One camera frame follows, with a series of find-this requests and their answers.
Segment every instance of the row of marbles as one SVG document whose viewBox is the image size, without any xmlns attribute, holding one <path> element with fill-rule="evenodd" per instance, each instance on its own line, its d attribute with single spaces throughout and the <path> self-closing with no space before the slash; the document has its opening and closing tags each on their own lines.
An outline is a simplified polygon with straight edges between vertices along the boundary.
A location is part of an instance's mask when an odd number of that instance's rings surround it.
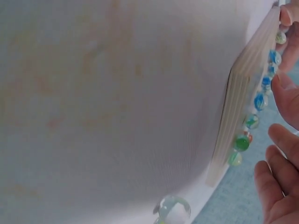
<svg viewBox="0 0 299 224">
<path fill-rule="evenodd" d="M 284 44 L 286 42 L 285 33 L 278 31 L 276 35 L 276 43 Z M 269 60 L 268 60 L 268 70 L 267 74 L 263 77 L 261 83 L 261 90 L 257 92 L 254 98 L 254 107 L 257 112 L 262 111 L 268 105 L 268 95 L 272 93 L 271 91 L 271 81 L 274 75 L 278 71 L 278 66 L 281 64 L 282 57 L 276 50 L 270 50 Z M 256 129 L 259 124 L 259 117 L 256 114 L 251 114 L 248 120 L 245 122 L 247 129 Z M 246 151 L 252 142 L 252 135 L 249 131 L 244 131 L 242 134 L 237 135 L 235 138 L 235 143 L 233 146 L 233 152 L 228 158 L 228 164 L 231 166 L 238 166 L 242 162 L 241 152 Z"/>
<path fill-rule="evenodd" d="M 286 42 L 286 36 L 283 32 L 279 31 L 277 33 L 276 42 L 279 44 Z M 271 93 L 271 80 L 277 72 L 281 60 L 281 55 L 277 51 L 270 51 L 268 72 L 262 79 L 261 91 L 256 94 L 254 99 L 254 106 L 257 111 L 262 111 L 268 104 L 267 95 Z M 256 114 L 251 114 L 245 122 L 245 126 L 249 130 L 256 129 L 258 124 L 259 117 Z M 249 148 L 252 139 L 250 132 L 245 130 L 236 137 L 234 151 L 228 159 L 230 165 L 237 166 L 241 164 L 241 152 Z M 191 215 L 189 203 L 178 196 L 166 196 L 157 207 L 159 217 L 154 224 L 184 224 Z"/>
</svg>

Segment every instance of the white surface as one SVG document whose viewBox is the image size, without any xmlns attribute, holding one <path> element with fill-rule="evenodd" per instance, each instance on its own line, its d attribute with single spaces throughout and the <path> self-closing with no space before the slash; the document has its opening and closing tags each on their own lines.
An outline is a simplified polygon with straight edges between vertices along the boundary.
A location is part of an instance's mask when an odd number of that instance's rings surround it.
<svg viewBox="0 0 299 224">
<path fill-rule="evenodd" d="M 0 3 L 0 223 L 152 224 L 206 187 L 229 70 L 268 1 Z"/>
</svg>

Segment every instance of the skin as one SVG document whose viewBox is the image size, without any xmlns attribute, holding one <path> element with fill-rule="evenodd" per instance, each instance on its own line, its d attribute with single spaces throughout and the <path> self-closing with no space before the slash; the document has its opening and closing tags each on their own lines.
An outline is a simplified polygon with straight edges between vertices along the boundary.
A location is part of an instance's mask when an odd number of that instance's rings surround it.
<svg viewBox="0 0 299 224">
<path fill-rule="evenodd" d="M 281 28 L 289 28 L 280 72 L 272 80 L 278 110 L 285 121 L 299 130 L 299 87 L 285 74 L 299 58 L 299 0 L 281 7 Z M 263 207 L 264 224 L 299 223 L 299 137 L 279 124 L 270 126 L 273 145 L 266 160 L 255 166 L 255 183 Z"/>
</svg>

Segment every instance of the finger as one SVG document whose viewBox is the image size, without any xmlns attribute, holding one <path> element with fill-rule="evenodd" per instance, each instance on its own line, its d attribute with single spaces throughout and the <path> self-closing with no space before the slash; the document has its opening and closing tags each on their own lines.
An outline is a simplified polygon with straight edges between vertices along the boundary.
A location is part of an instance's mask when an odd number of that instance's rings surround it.
<svg viewBox="0 0 299 224">
<path fill-rule="evenodd" d="M 299 169 L 299 137 L 279 124 L 273 124 L 268 130 L 272 141 L 279 147 L 287 159 Z"/>
<path fill-rule="evenodd" d="M 283 72 L 290 71 L 299 58 L 299 24 L 296 22 L 293 26 L 293 31 L 288 37 L 288 44 L 282 54 L 282 63 L 279 66 Z"/>
<path fill-rule="evenodd" d="M 275 49 L 279 52 L 282 52 L 286 49 L 287 45 L 288 45 L 288 39 L 286 39 L 286 42 L 284 44 L 277 43 Z"/>
<path fill-rule="evenodd" d="M 274 178 L 285 195 L 299 195 L 299 173 L 297 169 L 281 154 L 276 146 L 269 146 L 266 159 Z"/>
<path fill-rule="evenodd" d="M 278 182 L 273 177 L 268 164 L 259 161 L 254 168 L 254 180 L 258 197 L 260 198 L 264 215 L 273 205 L 284 198 Z"/>
<path fill-rule="evenodd" d="M 299 6 L 286 4 L 280 7 L 280 22 L 284 26 L 290 26 L 299 21 Z"/>
<path fill-rule="evenodd" d="M 271 88 L 281 116 L 299 130 L 299 88 L 291 78 L 280 72 L 272 79 Z"/>
</svg>

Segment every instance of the blue surface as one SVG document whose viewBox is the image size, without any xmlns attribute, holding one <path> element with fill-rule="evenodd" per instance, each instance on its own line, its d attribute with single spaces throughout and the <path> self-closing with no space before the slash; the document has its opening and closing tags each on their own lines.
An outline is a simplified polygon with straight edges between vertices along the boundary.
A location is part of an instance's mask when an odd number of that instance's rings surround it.
<svg viewBox="0 0 299 224">
<path fill-rule="evenodd" d="M 289 73 L 299 84 L 299 63 Z M 269 96 L 268 107 L 259 112 L 260 124 L 252 130 L 253 141 L 249 149 L 242 153 L 243 162 L 238 167 L 231 167 L 218 188 L 196 217 L 193 224 L 262 224 L 263 215 L 254 185 L 254 166 L 265 159 L 265 150 L 272 144 L 267 132 L 273 123 L 283 124 L 292 132 L 295 129 L 284 122 L 274 102 Z"/>
</svg>

